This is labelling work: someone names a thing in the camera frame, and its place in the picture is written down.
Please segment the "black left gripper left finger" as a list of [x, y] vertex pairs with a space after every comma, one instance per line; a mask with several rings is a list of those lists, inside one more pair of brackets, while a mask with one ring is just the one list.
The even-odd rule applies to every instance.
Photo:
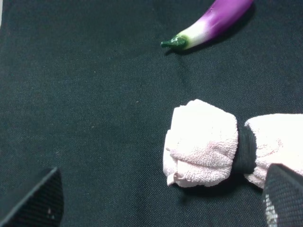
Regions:
[[58, 227], [64, 214], [62, 175], [46, 168], [0, 200], [2, 227]]

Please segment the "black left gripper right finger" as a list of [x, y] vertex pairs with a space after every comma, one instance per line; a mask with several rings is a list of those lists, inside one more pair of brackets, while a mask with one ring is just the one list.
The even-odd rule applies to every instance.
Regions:
[[302, 227], [303, 177], [283, 164], [271, 164], [262, 208], [268, 227]]

